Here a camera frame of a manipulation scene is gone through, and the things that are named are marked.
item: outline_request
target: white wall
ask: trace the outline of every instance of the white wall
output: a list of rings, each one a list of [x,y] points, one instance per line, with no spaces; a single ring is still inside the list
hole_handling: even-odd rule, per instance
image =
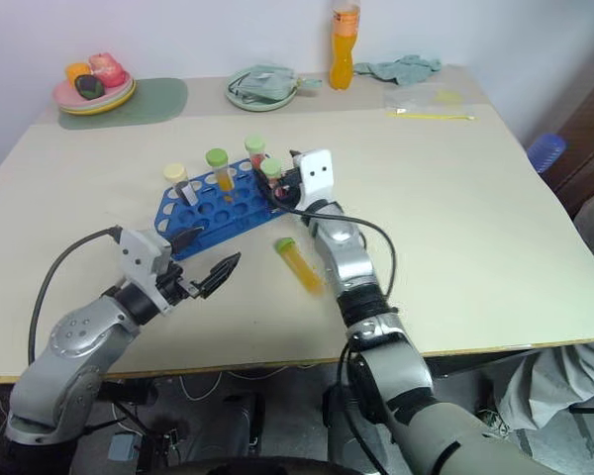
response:
[[[70,62],[107,50],[138,78],[319,71],[329,21],[328,0],[0,0],[0,162]],[[363,0],[354,58],[464,64],[525,140],[593,50],[594,0]]]

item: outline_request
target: person's leg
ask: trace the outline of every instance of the person's leg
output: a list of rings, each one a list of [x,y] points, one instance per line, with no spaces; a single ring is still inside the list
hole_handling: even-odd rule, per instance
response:
[[[528,356],[497,405],[510,429],[542,428],[557,412],[594,396],[594,343]]]

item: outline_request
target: gray pants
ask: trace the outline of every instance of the gray pants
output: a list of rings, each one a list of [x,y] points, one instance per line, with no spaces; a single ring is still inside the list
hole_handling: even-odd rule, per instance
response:
[[[594,253],[594,198],[574,220]],[[557,412],[594,396],[594,343],[548,348],[525,358],[497,409],[512,429],[542,428]]]

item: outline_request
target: white table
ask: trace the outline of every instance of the white table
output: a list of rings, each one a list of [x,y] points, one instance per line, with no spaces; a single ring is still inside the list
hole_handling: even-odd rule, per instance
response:
[[[434,80],[475,89],[459,68]],[[357,78],[346,93],[324,88],[319,99],[257,115],[233,109],[221,84],[189,81],[183,114],[149,126],[66,131],[49,108],[18,142],[0,167],[0,381],[24,370],[38,288],[69,243],[114,224],[151,227],[164,165],[182,161],[190,176],[204,173],[206,150],[244,158],[252,132],[285,166],[289,148],[332,151],[335,194],[346,212],[381,225],[397,245],[391,304],[423,354],[594,340],[594,257],[485,100],[474,107],[475,121],[392,118],[381,108],[382,85]],[[187,259],[194,279],[243,253],[223,288],[152,320],[111,372],[336,358],[345,328],[334,298],[310,297],[272,248],[295,237],[321,269],[305,231],[285,216]],[[387,247],[365,234],[385,283]],[[121,276],[118,252],[101,239],[63,264],[43,306],[38,351],[62,315]]]

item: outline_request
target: orange juice bottle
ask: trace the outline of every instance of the orange juice bottle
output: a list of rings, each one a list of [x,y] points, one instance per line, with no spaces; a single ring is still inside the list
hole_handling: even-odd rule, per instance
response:
[[[333,6],[333,67],[330,85],[348,89],[352,81],[352,48],[358,35],[359,0],[335,0]]]

